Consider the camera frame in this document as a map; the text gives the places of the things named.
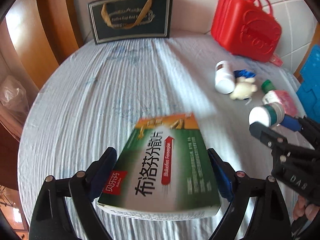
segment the bed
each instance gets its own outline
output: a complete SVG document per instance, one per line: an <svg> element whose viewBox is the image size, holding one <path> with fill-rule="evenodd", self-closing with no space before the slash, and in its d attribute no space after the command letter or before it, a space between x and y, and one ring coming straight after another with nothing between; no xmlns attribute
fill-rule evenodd
<svg viewBox="0 0 320 240"><path fill-rule="evenodd" d="M249 112L261 104L262 91L255 93L247 106L244 101L216 93L213 68L220 60L230 61L234 70L254 71L258 86L272 80L278 89L290 93L299 115L305 114L295 94L299 83L291 73L232 56L209 35L174 31L170 39L99 46L90 41L49 78L27 118L19 149L18 183L28 222L47 175L60 179L85 170L108 146L121 152L133 125L144 116L194 112L207 148L213 147L236 171L260 179L270 175L270 151L248 130ZM286 128L276 130L290 143L308 146ZM297 195L281 183L280 187L291 214ZM253 203L252 199L238 238L245 233ZM206 239L227 206L224 201L212 218L164 222L133 220L96 210L115 239L140 239L142 235L145 239ZM85 239L71 201L68 209L78 237Z"/></svg>

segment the plastic bag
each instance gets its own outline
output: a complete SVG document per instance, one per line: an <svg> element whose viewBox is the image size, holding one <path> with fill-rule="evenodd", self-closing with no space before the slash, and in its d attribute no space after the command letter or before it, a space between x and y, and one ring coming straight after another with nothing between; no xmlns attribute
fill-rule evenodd
<svg viewBox="0 0 320 240"><path fill-rule="evenodd" d="M0 102L21 124L29 113L26 90L13 76L7 76L0 86Z"/></svg>

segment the red arrow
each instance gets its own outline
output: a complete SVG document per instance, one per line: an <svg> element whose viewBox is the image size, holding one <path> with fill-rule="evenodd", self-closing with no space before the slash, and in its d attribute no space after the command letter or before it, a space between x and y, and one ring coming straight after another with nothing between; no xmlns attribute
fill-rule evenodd
<svg viewBox="0 0 320 240"><path fill-rule="evenodd" d="M168 136L164 140L164 158L162 167L162 185L168 185L171 181L171 159L172 159L172 141L174 138Z"/></svg>

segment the pink label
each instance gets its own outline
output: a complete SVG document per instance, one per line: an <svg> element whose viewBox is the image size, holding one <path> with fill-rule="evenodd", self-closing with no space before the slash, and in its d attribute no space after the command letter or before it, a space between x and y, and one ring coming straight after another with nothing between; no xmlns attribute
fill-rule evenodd
<svg viewBox="0 0 320 240"><path fill-rule="evenodd" d="M285 90L274 90L274 93L279 98L279 103L283 106L284 112L295 117L298 113L298 110L289 93Z"/></svg>
<svg viewBox="0 0 320 240"><path fill-rule="evenodd" d="M271 56L271 59L269 60L269 62L271 62L272 64L278 67L281 67L283 64L283 61L281 60L281 58L275 53Z"/></svg>

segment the human hand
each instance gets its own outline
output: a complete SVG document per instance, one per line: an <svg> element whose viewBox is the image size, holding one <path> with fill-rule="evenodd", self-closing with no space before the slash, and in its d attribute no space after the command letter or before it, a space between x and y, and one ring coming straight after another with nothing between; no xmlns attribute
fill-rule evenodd
<svg viewBox="0 0 320 240"><path fill-rule="evenodd" d="M302 217L304 214L306 214L306 217L310 221L312 221L316 217L320 207L318 207L314 204L310 204L307 207L306 207L306 205L307 205L307 200L304 197L301 197L299 195L298 201L293 209L293 219L294 220L297 220L299 217Z"/></svg>

